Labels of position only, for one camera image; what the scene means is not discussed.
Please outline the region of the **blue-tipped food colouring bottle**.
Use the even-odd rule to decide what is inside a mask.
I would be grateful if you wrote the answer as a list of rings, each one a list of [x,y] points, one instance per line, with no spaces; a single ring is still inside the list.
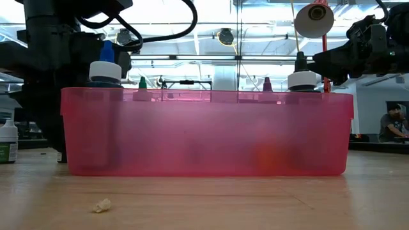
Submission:
[[[89,66],[89,88],[123,88],[121,85],[121,67],[114,62],[112,42],[105,41],[100,49],[99,60]]]

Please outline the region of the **red desk lamp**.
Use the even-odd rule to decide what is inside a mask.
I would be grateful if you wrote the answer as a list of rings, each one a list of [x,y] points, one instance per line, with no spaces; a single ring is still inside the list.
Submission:
[[[308,39],[322,38],[332,29],[334,13],[327,0],[314,0],[297,13],[293,22],[296,35]]]

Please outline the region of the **green-tipped food colouring bottle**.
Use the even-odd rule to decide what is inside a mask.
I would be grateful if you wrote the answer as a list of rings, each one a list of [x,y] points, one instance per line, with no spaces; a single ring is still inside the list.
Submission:
[[[152,99],[152,95],[151,92],[148,91],[145,77],[140,77],[138,86],[139,86],[138,90],[133,92],[132,95],[133,101],[150,102]]]

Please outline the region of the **dark horizontal ceiling rail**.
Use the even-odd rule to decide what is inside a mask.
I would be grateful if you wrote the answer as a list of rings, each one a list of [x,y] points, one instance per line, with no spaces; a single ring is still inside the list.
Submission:
[[[222,55],[141,55],[131,56],[131,60],[183,60],[183,61],[294,61],[296,56],[222,56]]]

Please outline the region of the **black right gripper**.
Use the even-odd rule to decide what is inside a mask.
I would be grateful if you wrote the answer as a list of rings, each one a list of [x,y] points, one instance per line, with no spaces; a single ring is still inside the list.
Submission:
[[[314,71],[341,85],[350,77],[364,74],[385,75],[391,71],[392,48],[396,46],[380,19],[368,15],[347,31],[349,48],[338,47],[313,56]]]

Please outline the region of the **person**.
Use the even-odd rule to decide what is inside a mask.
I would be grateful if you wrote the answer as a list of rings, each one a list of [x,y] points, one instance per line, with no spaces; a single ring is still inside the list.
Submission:
[[[380,132],[378,140],[380,142],[396,142],[397,138],[409,138],[409,134],[403,132],[403,129],[409,131],[409,121],[404,116],[401,107],[397,103],[387,106],[387,113],[380,119]]]

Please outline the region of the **white building column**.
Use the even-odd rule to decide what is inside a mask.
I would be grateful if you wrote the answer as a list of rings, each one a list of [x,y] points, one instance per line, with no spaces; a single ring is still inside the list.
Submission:
[[[213,90],[236,91],[236,66],[214,66]]]

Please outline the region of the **small crumpled paper crumb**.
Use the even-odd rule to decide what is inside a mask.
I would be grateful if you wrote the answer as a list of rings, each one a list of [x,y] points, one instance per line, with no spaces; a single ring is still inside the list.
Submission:
[[[111,201],[109,199],[104,199],[99,202],[93,207],[93,213],[103,213],[107,212],[111,209]]]

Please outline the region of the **dark low counter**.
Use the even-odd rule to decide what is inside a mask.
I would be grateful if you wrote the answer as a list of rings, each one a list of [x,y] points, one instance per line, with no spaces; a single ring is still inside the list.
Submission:
[[[372,151],[378,153],[395,153],[409,155],[409,144],[379,143],[379,142],[350,142],[349,150]]]

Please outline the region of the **thin black metal stand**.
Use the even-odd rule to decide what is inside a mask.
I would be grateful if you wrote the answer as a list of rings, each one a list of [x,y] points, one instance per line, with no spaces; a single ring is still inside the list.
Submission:
[[[199,85],[201,88],[195,89],[176,89],[172,87],[178,84],[180,86]],[[212,81],[204,80],[163,80],[160,86],[160,93],[157,98],[160,102],[211,102],[212,101]]]

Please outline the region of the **small green-labelled dropper bottle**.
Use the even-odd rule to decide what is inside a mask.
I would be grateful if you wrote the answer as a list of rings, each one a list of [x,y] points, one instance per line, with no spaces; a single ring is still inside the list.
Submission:
[[[18,129],[12,119],[0,126],[0,164],[14,163],[18,153]]]

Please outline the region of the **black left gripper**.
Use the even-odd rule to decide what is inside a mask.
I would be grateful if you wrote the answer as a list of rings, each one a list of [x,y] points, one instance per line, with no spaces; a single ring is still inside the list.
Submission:
[[[99,35],[80,32],[59,38],[60,44],[46,42],[28,48],[16,42],[1,42],[0,73],[20,78],[26,83],[45,83],[59,88],[85,84],[89,81],[91,62],[99,58]],[[23,86],[19,104],[50,146],[65,153],[59,88]]]

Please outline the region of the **translucent pink-red plastic bin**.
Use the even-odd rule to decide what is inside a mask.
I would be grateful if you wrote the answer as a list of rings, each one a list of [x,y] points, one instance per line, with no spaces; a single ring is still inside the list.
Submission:
[[[78,176],[333,176],[346,169],[353,97],[65,88]]]

